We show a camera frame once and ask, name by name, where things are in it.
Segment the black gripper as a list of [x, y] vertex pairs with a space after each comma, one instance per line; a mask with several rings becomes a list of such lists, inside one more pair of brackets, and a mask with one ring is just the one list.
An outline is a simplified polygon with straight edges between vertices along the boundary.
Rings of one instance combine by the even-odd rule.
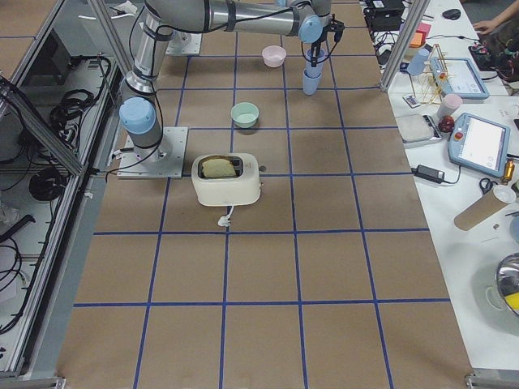
[[[331, 14], [327, 23], [323, 28], [322, 41], [326, 41], [328, 36], [332, 34], [333, 42], [338, 43], [341, 41], [343, 32], [345, 30], [345, 24], [336, 18], [335, 14]], [[310, 48], [310, 64], [311, 67], [317, 67], [320, 57], [320, 41], [315, 41], [311, 44]]]

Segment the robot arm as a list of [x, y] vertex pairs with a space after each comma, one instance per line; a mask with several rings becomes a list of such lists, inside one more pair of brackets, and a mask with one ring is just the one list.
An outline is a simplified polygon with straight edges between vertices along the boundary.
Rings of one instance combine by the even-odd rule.
[[238, 1], [146, 1], [144, 24], [133, 66], [122, 83], [119, 118], [133, 143], [135, 165], [157, 168], [173, 149], [162, 127], [155, 82], [169, 49], [176, 55], [198, 52], [206, 33], [253, 32], [296, 36], [309, 44], [312, 66], [329, 33], [339, 41], [344, 24], [329, 1], [277, 1], [272, 5]]

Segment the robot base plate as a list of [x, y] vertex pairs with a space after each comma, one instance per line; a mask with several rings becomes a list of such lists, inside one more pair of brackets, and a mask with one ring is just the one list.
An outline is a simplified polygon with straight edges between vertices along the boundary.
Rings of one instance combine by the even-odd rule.
[[122, 168], [117, 171], [121, 179], [152, 179], [182, 177], [183, 161], [187, 145], [186, 126], [167, 126], [159, 148], [144, 162], [148, 153], [136, 148], [124, 152], [121, 157]]

